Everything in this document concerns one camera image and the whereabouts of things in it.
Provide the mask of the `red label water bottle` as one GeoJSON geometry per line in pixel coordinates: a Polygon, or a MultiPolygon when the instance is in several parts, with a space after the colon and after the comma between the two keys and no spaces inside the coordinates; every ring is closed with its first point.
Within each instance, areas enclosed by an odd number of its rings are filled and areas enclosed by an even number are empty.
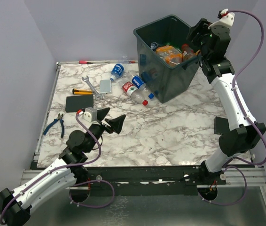
{"type": "Polygon", "coordinates": [[[133,101],[143,104],[144,106],[148,105],[148,101],[145,99],[142,92],[133,85],[130,81],[126,82],[121,88],[133,101]]]}

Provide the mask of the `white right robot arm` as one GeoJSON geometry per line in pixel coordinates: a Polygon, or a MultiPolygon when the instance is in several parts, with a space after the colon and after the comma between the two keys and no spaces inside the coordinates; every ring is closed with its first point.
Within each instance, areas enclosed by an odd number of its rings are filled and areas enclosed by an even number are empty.
{"type": "Polygon", "coordinates": [[[228,129],[221,132],[218,149],[201,163],[198,178],[203,184],[211,183],[229,160],[253,149],[266,131],[265,125],[256,121],[241,97],[235,71],[225,57],[231,40],[229,33],[226,23],[211,23],[201,18],[187,36],[188,41],[200,48],[202,71],[217,92],[227,115],[226,119],[215,119],[228,129]]]}

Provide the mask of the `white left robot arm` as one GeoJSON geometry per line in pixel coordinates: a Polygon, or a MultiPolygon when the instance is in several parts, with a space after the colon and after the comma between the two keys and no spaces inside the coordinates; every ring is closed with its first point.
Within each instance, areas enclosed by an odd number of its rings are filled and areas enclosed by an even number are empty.
{"type": "Polygon", "coordinates": [[[91,124],[90,127],[82,125],[83,130],[72,131],[66,148],[37,176],[13,190],[5,188],[0,192],[1,225],[24,225],[33,210],[67,187],[104,182],[102,179],[90,180],[85,165],[96,161],[89,161],[86,153],[91,152],[95,146],[102,149],[99,139],[104,132],[119,134],[122,130],[126,115],[109,120],[106,119],[109,111],[109,108],[79,110],[75,116],[77,123],[82,123],[79,119],[82,117],[91,124]]]}

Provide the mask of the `red cap bottle small label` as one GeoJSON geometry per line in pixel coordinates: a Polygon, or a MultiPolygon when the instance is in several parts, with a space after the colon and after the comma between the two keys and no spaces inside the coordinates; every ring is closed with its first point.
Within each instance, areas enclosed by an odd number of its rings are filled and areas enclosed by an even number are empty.
{"type": "Polygon", "coordinates": [[[195,56],[193,49],[188,44],[183,44],[181,46],[181,51],[182,51],[183,62],[187,61],[187,60],[189,60],[195,56]]]}

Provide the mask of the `large orange label bottle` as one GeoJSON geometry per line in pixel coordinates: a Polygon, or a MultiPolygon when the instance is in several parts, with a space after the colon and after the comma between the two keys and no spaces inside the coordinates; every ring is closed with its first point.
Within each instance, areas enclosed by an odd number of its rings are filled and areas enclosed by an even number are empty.
{"type": "Polygon", "coordinates": [[[183,62],[182,53],[173,46],[158,47],[156,49],[156,54],[170,67],[175,67],[183,62]]]}

